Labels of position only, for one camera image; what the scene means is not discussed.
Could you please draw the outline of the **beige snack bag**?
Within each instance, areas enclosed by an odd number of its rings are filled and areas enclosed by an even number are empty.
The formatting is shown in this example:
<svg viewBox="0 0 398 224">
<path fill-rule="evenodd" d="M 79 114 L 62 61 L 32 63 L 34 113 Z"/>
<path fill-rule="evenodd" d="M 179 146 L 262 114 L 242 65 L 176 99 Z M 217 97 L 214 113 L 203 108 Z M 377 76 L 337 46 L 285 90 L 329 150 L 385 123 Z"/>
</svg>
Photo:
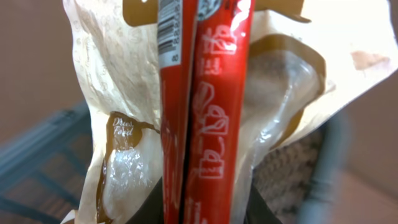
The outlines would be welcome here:
<svg viewBox="0 0 398 224">
<path fill-rule="evenodd" d="M 65 223 L 244 223 L 254 171 L 397 68 L 390 1 L 63 2 L 93 155 Z"/>
</svg>

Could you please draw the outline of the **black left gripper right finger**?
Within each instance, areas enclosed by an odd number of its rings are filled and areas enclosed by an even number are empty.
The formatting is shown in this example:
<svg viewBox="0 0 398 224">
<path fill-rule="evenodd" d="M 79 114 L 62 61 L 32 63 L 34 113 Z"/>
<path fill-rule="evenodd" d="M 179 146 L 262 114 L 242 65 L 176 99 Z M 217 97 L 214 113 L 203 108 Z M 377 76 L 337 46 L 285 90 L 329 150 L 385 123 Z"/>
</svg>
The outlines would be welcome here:
<svg viewBox="0 0 398 224">
<path fill-rule="evenodd" d="M 254 184 L 251 185 L 244 224 L 282 224 L 269 209 Z"/>
</svg>

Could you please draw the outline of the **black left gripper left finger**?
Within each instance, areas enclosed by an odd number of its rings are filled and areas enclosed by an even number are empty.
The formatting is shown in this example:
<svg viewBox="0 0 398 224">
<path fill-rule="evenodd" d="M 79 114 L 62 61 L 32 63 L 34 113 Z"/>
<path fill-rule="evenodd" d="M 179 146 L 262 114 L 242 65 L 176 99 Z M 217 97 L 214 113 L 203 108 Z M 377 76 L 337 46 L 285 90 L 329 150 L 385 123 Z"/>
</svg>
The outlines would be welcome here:
<svg viewBox="0 0 398 224">
<path fill-rule="evenodd" d="M 126 224 L 164 224 L 162 178 Z"/>
</svg>

